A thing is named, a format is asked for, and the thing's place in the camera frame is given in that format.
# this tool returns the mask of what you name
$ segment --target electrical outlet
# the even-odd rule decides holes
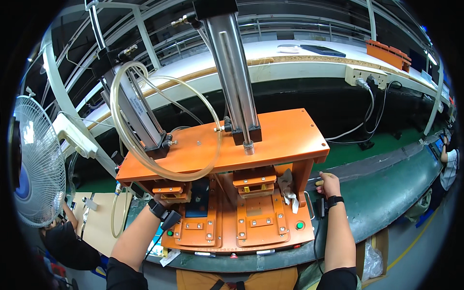
[[[361,65],[346,65],[345,82],[349,85],[356,86],[357,78],[367,81],[368,76],[373,76],[379,82],[379,89],[384,90],[387,87],[388,75],[384,71]]]

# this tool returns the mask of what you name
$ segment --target worker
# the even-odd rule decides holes
[[[100,264],[100,254],[88,243],[78,239],[78,221],[64,202],[63,210],[68,219],[59,224],[55,219],[50,225],[39,228],[39,236],[45,248],[58,262],[75,270],[95,270]]]
[[[339,197],[340,183],[333,174],[320,172],[324,180],[317,191],[326,198]],[[169,204],[162,201],[159,194],[154,196],[165,208]],[[113,247],[108,261],[106,289],[108,290],[146,290],[148,282],[139,272],[148,246],[155,235],[160,219],[147,206],[122,233]],[[325,273],[317,287],[325,289],[356,289],[356,248],[351,233],[345,205],[337,202],[329,209],[329,223],[325,247]],[[297,280],[296,267],[250,275],[246,282],[237,282],[237,289],[293,289]],[[180,290],[226,290],[230,287],[218,275],[177,270],[177,286]]]
[[[436,210],[441,203],[445,193],[450,189],[456,179],[456,170],[459,167],[459,149],[456,137],[448,139],[443,137],[443,148],[440,161],[445,166],[440,175],[432,183],[432,198],[429,209]]]

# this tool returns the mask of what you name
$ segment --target human arm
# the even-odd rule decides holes
[[[443,147],[441,149],[440,161],[443,163],[448,162],[448,154],[446,153],[446,145],[448,145],[448,138],[443,137]]]
[[[66,214],[66,218],[68,219],[68,221],[72,223],[72,228],[76,230],[79,222],[77,218],[74,216],[74,213],[72,212],[72,210],[69,208],[69,206],[65,202],[63,203],[63,210]]]
[[[324,194],[326,198],[334,195],[341,196],[338,177],[322,172],[319,175],[323,180],[323,184],[316,188],[318,193]],[[356,246],[353,234],[349,227],[345,204],[338,202],[329,209],[325,245],[325,273],[338,268],[355,266]]]
[[[154,200],[157,200],[165,208],[168,208],[169,204],[161,201],[158,194],[155,195]],[[155,236],[160,222],[160,219],[152,214],[150,208],[146,205],[116,241],[111,252],[111,257],[128,265],[135,271],[139,271],[148,246]]]

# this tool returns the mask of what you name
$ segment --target wrist strap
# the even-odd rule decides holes
[[[150,199],[148,206],[150,207],[151,213],[164,222],[164,219],[168,216],[166,208],[161,203],[153,199]]]
[[[331,207],[336,205],[337,202],[345,203],[345,201],[343,200],[343,197],[341,197],[341,196],[332,195],[331,197],[329,197],[327,199],[327,210],[329,210]]]

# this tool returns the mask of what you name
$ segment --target white fan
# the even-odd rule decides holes
[[[64,156],[50,119],[33,98],[17,97],[14,116],[22,150],[19,187],[14,192],[18,215],[30,226],[47,226],[64,200]]]

